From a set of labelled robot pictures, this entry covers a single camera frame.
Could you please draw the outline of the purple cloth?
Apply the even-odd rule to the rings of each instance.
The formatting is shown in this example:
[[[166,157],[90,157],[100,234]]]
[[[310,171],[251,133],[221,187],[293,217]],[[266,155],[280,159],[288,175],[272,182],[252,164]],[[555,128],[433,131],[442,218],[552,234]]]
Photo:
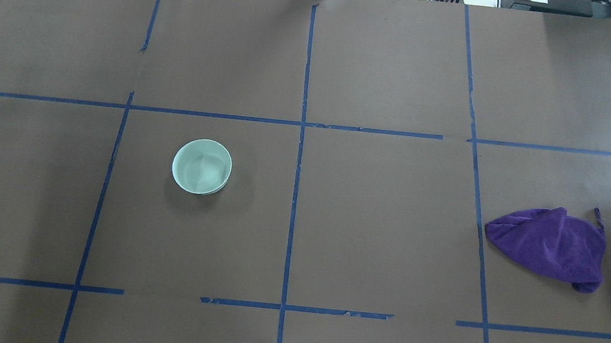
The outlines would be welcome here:
[[[603,283],[607,235],[599,208],[593,223],[571,217],[566,208],[525,209],[488,222],[489,242],[533,273],[594,293]]]

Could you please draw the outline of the black device box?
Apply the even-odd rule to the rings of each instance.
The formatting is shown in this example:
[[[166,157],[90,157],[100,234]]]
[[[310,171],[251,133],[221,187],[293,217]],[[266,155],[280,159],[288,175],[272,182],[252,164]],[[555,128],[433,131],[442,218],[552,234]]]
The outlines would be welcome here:
[[[501,8],[592,17],[592,0],[500,0]]]

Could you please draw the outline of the light green bowl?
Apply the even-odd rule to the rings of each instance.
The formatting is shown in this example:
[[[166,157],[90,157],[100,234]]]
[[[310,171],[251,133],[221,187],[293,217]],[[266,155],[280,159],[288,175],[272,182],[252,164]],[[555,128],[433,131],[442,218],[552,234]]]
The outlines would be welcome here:
[[[211,195],[227,184],[233,160],[221,143],[200,139],[183,145],[176,152],[171,168],[172,179],[181,189],[194,195]]]

